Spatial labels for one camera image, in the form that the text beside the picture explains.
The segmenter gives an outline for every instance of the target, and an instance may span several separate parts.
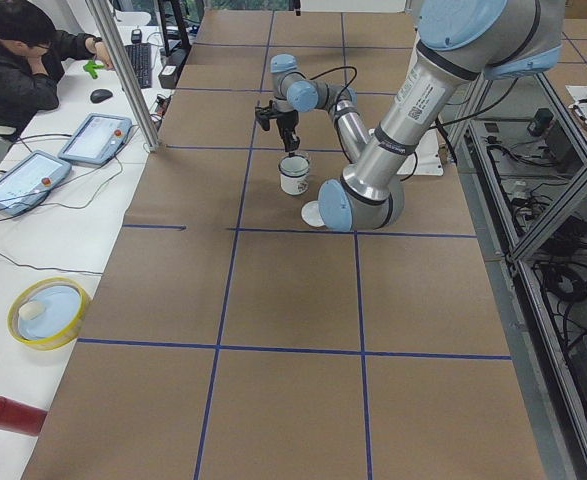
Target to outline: white desk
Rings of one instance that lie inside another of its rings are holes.
[[[125,41],[130,36],[131,28],[122,29]],[[144,30],[146,40],[154,29],[145,27]],[[161,70],[159,54],[157,57],[154,82],[157,82],[157,73]],[[117,74],[114,71],[98,70],[98,78],[93,80],[82,70],[85,63],[77,61],[67,69],[58,86],[60,107],[55,111],[39,113],[24,131],[23,137],[44,133],[71,134],[91,112],[128,116],[136,123]],[[158,93],[165,96],[171,94],[155,86],[154,83],[154,88],[142,90],[149,107]],[[89,95],[96,88],[108,88],[114,96],[100,104],[92,104]],[[66,140],[61,137],[44,137],[27,140],[27,143],[32,149],[57,154]],[[0,168],[10,168],[27,154],[26,147],[15,145]],[[144,138],[138,130],[118,154],[121,164],[112,160],[97,170],[73,166],[67,180],[93,172],[54,191],[44,204],[57,202],[83,205],[105,180],[120,169],[122,173],[103,187],[85,209],[41,206],[21,217],[0,222],[0,252],[19,263],[103,271],[147,155]],[[51,405],[74,342],[49,352],[30,349],[10,336],[6,317],[11,304],[22,291],[39,280],[54,276],[75,280],[91,296],[100,281],[100,277],[94,275],[19,268],[0,258],[0,395],[44,409]],[[0,480],[21,477],[35,442],[36,438],[0,430]]]

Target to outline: electronic device with blue border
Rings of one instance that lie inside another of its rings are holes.
[[[91,113],[62,147],[58,157],[73,163],[104,165],[122,147],[131,127],[129,118]]]
[[[0,212],[16,216],[40,204],[71,171],[71,164],[35,150],[0,177]]]

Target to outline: black mouse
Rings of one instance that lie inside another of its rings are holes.
[[[112,96],[112,91],[107,90],[106,88],[98,88],[97,90],[93,90],[91,92],[91,102],[100,103],[106,100],[107,98],[111,98]]]

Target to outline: person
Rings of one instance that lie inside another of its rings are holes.
[[[95,58],[113,68],[99,37],[56,30],[27,0],[0,0],[0,125],[15,127],[13,139],[38,110],[58,107],[57,83],[68,58]]]

